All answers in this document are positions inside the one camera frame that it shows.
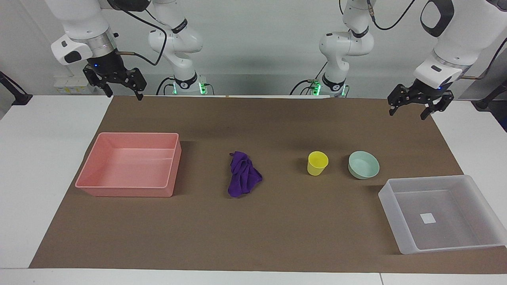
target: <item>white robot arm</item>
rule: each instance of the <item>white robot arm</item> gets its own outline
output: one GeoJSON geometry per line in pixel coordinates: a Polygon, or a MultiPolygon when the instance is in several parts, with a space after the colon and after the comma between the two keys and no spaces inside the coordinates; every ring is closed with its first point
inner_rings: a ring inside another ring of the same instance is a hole
{"type": "Polygon", "coordinates": [[[429,0],[421,24],[438,43],[414,71],[413,85],[407,88],[399,84],[388,96],[391,116],[398,107],[410,103],[428,105],[421,114],[423,120],[444,111],[454,99],[448,88],[507,27],[507,0],[429,0]],[[438,11],[440,19],[430,25],[424,16],[431,11],[438,11]]]}
{"type": "Polygon", "coordinates": [[[326,70],[319,80],[321,94],[341,94],[349,71],[349,63],[344,57],[367,55],[373,49],[374,40],[369,33],[370,12],[366,0],[348,0],[343,22],[349,31],[327,33],[319,43],[321,53],[328,59],[326,70]]]}
{"type": "MultiPolygon", "coordinates": [[[[174,93],[202,94],[205,78],[197,74],[193,62],[187,53],[201,51],[203,40],[200,34],[188,26],[187,19],[180,11],[177,0],[153,0],[157,20],[164,25],[167,33],[167,45],[163,55],[169,61],[174,72],[174,93]]],[[[164,34],[152,31],[150,46],[156,52],[162,50],[164,34]]]]}
{"type": "MultiPolygon", "coordinates": [[[[51,45],[56,59],[64,65],[87,60],[83,72],[90,85],[98,86],[108,97],[113,95],[108,83],[118,83],[134,91],[138,100],[146,80],[138,68],[128,70],[123,64],[109,24],[97,0],[45,0],[60,20],[65,35],[51,45]]],[[[143,11],[150,1],[136,1],[131,11],[143,11]]]]}
{"type": "MultiPolygon", "coordinates": [[[[65,35],[51,45],[56,59],[64,65],[87,60],[83,69],[92,86],[103,89],[107,96],[113,92],[108,83],[122,84],[132,89],[139,100],[146,81],[138,68],[127,70],[122,55],[137,55],[134,52],[119,52],[109,24],[101,13],[102,9],[144,11],[150,0],[45,0],[55,17],[60,20],[65,35]]],[[[205,79],[198,75],[192,61],[184,53],[202,49],[202,38],[187,26],[176,0],[153,0],[157,20],[164,25],[165,34],[152,31],[149,42],[153,50],[162,53],[174,70],[175,91],[186,94],[206,92],[205,79]]]]}

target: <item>purple cloth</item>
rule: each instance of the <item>purple cloth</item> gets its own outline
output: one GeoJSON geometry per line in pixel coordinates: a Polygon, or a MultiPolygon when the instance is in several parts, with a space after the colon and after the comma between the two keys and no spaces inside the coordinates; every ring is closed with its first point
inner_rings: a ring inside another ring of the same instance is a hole
{"type": "Polygon", "coordinates": [[[254,186],[262,181],[262,175],[254,168],[246,153],[235,152],[230,155],[233,157],[231,162],[232,179],[228,192],[231,197],[236,198],[242,194],[250,193],[254,186]]]}

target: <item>pink plastic bin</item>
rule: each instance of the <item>pink plastic bin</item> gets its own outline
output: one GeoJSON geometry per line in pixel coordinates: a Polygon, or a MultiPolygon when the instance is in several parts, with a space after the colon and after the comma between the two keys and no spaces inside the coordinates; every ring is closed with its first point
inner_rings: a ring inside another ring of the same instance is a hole
{"type": "Polygon", "coordinates": [[[177,133],[100,133],[76,187],[93,196],[171,197],[182,148],[177,133]]]}

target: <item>yellow plastic cup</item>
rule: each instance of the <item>yellow plastic cup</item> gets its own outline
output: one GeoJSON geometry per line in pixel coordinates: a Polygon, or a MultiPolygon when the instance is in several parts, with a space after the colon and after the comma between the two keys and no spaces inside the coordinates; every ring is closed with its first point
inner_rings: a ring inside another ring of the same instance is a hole
{"type": "Polygon", "coordinates": [[[310,175],[318,176],[329,164],[329,158],[323,152],[312,152],[308,156],[307,170],[310,175]]]}

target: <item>clear plastic bin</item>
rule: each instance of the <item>clear plastic bin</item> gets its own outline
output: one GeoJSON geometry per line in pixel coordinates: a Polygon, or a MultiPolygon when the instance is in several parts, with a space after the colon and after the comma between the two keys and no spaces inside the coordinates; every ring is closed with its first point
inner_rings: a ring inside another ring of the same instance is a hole
{"type": "Polygon", "coordinates": [[[402,254],[507,244],[507,231],[468,175],[389,179],[379,198],[402,254]]]}

